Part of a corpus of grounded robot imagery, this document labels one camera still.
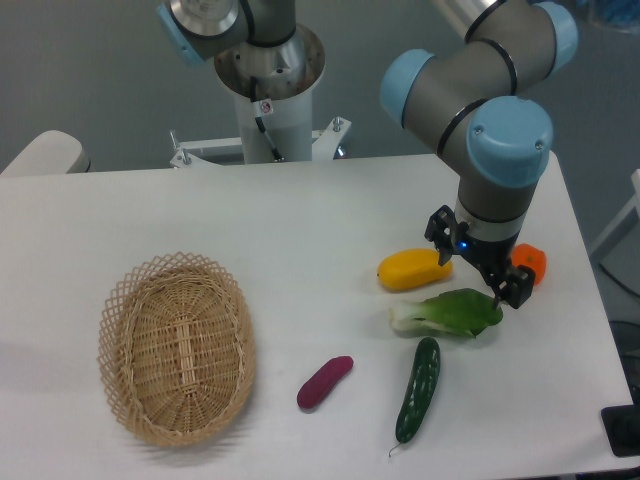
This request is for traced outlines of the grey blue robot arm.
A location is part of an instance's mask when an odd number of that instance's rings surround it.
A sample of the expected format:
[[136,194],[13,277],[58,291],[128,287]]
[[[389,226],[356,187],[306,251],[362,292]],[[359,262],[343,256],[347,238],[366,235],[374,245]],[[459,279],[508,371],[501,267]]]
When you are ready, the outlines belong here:
[[[455,206],[426,226],[440,261],[464,258],[496,303],[518,308],[535,274],[511,253],[554,137],[546,111],[521,93],[573,58],[577,27],[553,2],[442,1],[439,9],[463,49],[443,60],[403,53],[383,76],[380,103],[459,176]],[[181,57],[213,61],[235,95],[247,163],[311,159],[310,94],[325,55],[293,2],[165,1],[157,14]]]

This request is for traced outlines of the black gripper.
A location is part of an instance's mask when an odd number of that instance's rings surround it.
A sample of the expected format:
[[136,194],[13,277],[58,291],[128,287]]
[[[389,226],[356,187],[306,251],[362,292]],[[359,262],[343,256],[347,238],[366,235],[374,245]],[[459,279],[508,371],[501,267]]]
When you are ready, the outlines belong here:
[[530,298],[536,279],[530,267],[514,266],[510,262],[522,225],[523,216],[506,222],[490,222],[470,213],[456,214],[443,205],[429,217],[424,237],[438,252],[440,266],[453,256],[461,256],[487,276],[487,285],[494,294],[494,308],[502,303],[520,308]]

